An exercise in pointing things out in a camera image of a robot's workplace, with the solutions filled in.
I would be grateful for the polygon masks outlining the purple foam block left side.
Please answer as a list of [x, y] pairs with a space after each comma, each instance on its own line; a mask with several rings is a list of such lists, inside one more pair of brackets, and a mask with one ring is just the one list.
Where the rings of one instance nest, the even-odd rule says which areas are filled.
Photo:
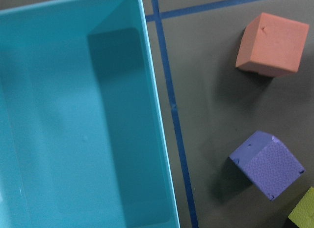
[[306, 171], [282, 141], [263, 131], [253, 133], [229, 158], [270, 201]]

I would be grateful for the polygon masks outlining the teal plastic bin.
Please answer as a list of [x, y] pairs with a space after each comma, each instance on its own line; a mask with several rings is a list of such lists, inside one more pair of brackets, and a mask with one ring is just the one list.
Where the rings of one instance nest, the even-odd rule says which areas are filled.
[[0, 12], [0, 225], [179, 227], [142, 0]]

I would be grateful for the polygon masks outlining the orange foam block left side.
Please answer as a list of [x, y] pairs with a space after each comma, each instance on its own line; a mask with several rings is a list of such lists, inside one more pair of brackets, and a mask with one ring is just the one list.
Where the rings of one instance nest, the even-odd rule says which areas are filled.
[[261, 13], [244, 30], [236, 68], [267, 77], [298, 72], [310, 25]]

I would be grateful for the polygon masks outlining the yellow foam block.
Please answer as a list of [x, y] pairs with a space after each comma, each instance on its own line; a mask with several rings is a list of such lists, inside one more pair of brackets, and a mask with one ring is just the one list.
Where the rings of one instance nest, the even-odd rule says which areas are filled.
[[310, 187], [288, 218], [299, 228], [314, 228], [314, 188]]

